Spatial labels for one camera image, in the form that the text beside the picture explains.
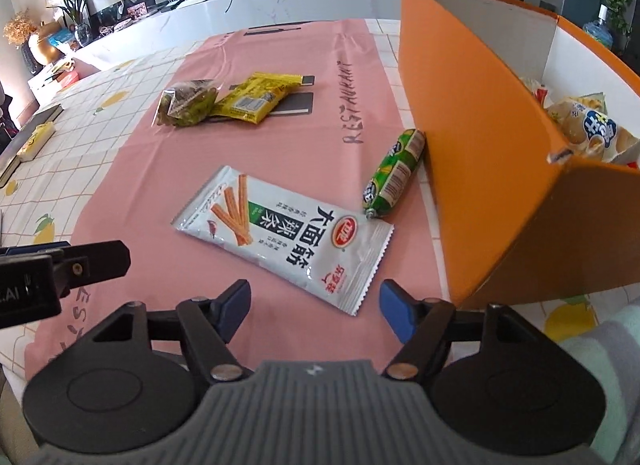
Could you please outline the yellow snack packet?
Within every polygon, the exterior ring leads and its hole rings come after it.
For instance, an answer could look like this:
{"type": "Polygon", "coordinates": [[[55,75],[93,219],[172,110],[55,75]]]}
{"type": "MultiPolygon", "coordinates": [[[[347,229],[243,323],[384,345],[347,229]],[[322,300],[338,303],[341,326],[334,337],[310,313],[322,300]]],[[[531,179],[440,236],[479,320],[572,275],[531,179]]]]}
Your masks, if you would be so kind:
{"type": "Polygon", "coordinates": [[[210,116],[257,125],[302,85],[303,78],[303,75],[255,72],[219,100],[210,116]]]}

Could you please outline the yellow duck tissue pack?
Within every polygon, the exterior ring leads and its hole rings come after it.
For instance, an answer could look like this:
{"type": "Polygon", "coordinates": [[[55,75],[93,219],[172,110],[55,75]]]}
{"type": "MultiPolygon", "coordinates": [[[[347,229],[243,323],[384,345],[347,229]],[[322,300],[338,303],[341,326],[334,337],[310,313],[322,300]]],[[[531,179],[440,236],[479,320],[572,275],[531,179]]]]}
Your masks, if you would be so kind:
{"type": "Polygon", "coordinates": [[[16,154],[20,162],[30,162],[33,160],[54,133],[55,127],[52,121],[46,121],[38,125],[16,154]]]}

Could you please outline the pale yellow chip bag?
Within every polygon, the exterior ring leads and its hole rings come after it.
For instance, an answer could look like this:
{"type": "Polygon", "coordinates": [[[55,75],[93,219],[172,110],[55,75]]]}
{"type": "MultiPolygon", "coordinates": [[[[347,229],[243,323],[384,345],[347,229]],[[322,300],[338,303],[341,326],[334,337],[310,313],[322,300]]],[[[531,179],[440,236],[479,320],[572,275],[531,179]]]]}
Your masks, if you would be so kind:
{"type": "Polygon", "coordinates": [[[567,96],[546,108],[570,151],[599,162],[638,162],[639,139],[608,115],[602,92],[567,96]]]}

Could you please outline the orange cardboard box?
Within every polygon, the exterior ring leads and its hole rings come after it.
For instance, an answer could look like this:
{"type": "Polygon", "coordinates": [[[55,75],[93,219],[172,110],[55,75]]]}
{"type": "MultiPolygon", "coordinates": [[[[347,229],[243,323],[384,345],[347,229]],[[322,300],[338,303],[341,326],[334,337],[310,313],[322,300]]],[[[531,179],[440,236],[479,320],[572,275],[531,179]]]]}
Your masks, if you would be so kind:
{"type": "Polygon", "coordinates": [[[536,303],[639,280],[639,171],[568,153],[523,84],[601,92],[639,129],[639,78],[566,18],[515,0],[401,0],[399,75],[427,137],[452,301],[536,303]]]}

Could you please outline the orange stick snack bag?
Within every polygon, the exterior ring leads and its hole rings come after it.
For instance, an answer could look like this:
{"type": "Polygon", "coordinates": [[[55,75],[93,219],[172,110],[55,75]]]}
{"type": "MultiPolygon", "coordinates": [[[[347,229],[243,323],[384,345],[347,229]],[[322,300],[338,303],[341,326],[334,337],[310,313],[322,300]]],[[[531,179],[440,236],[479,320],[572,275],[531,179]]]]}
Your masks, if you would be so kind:
{"type": "Polygon", "coordinates": [[[530,77],[521,77],[520,81],[543,108],[547,108],[553,103],[550,88],[541,81],[530,77]]]}

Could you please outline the blue water jug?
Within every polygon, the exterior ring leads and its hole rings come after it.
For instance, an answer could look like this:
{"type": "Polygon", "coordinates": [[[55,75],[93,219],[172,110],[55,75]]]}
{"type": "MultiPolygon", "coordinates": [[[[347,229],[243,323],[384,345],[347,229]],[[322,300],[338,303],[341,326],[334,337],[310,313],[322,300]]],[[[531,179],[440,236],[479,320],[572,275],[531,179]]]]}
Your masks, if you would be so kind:
{"type": "Polygon", "coordinates": [[[601,43],[603,47],[611,50],[613,47],[614,37],[611,29],[608,27],[607,19],[608,7],[605,4],[601,4],[597,18],[582,26],[582,30],[598,43],[601,43]]]}

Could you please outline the red storage bin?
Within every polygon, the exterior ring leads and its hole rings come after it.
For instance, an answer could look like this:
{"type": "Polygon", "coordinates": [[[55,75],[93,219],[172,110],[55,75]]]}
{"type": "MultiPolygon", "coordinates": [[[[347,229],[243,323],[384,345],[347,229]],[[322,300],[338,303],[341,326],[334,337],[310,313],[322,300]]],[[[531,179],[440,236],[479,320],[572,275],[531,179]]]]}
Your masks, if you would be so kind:
{"type": "Polygon", "coordinates": [[[59,74],[58,77],[55,78],[61,89],[71,86],[72,84],[76,84],[79,79],[80,75],[75,69],[59,74]]]}

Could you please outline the white spicy strip packet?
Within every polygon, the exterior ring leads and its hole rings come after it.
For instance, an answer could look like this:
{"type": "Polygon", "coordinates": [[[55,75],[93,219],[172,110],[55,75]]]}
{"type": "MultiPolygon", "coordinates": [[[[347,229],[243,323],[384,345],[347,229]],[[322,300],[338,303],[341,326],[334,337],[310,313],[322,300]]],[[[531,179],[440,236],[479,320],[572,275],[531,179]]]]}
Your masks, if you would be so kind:
{"type": "Polygon", "coordinates": [[[352,317],[393,225],[220,167],[172,226],[216,245],[352,317]]]}

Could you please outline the golden vase dried flowers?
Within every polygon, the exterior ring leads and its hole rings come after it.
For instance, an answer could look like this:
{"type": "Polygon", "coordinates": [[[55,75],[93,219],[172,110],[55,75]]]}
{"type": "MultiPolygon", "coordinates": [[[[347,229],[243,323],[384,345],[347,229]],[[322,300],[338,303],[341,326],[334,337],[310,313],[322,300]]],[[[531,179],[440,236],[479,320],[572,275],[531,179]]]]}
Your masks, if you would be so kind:
{"type": "Polygon", "coordinates": [[[4,25],[3,35],[20,50],[29,73],[35,76],[62,58],[63,53],[49,41],[61,29],[57,21],[36,25],[26,12],[18,12],[4,25]]]}

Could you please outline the dark hardcover book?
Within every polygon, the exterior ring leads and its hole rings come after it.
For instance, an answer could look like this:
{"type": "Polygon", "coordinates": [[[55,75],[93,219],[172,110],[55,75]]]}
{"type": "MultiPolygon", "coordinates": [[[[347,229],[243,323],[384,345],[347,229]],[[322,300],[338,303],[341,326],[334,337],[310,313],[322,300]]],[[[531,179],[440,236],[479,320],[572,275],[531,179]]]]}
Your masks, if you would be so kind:
{"type": "Polygon", "coordinates": [[[1,149],[1,186],[4,188],[11,180],[17,167],[21,165],[20,151],[34,135],[36,129],[48,122],[55,122],[64,110],[61,104],[55,104],[32,115],[16,136],[1,149]]]}

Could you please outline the white tv cabinet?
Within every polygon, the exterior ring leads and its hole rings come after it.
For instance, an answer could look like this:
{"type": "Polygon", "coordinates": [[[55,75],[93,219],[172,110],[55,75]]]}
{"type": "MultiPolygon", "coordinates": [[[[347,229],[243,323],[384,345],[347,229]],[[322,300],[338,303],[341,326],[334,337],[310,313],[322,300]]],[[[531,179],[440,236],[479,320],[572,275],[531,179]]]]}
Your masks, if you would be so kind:
{"type": "Polygon", "coordinates": [[[157,13],[75,53],[97,69],[213,35],[253,27],[345,18],[398,20],[400,0],[207,0],[157,13]]]}

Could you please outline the clear green nut bag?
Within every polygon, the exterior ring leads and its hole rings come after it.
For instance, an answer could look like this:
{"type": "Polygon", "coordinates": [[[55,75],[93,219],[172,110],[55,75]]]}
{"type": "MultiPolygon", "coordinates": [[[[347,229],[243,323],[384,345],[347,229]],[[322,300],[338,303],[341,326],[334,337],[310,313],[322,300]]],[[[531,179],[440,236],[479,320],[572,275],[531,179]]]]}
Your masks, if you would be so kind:
{"type": "Polygon", "coordinates": [[[163,90],[153,118],[154,126],[191,127],[209,118],[218,98],[209,79],[177,82],[163,90]]]}

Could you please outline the left green potted plant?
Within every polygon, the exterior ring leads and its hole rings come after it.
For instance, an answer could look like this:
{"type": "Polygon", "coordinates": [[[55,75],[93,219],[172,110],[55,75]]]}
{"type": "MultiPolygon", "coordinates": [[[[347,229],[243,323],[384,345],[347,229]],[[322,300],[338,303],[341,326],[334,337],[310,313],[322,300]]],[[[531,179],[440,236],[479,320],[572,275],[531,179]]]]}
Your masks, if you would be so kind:
{"type": "Polygon", "coordinates": [[[79,47],[87,47],[93,42],[93,31],[90,22],[91,0],[61,0],[60,3],[50,4],[49,9],[61,10],[66,24],[74,34],[79,47]]]}

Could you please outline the green sausage packet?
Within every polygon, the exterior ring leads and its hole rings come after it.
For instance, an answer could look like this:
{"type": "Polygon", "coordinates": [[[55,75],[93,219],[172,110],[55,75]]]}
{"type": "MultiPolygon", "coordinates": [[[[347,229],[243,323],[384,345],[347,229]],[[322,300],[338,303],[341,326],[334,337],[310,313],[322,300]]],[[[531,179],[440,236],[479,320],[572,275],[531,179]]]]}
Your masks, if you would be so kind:
{"type": "Polygon", "coordinates": [[[419,165],[425,144],[419,129],[406,129],[398,136],[362,192],[367,218],[383,218],[395,208],[419,165]]]}

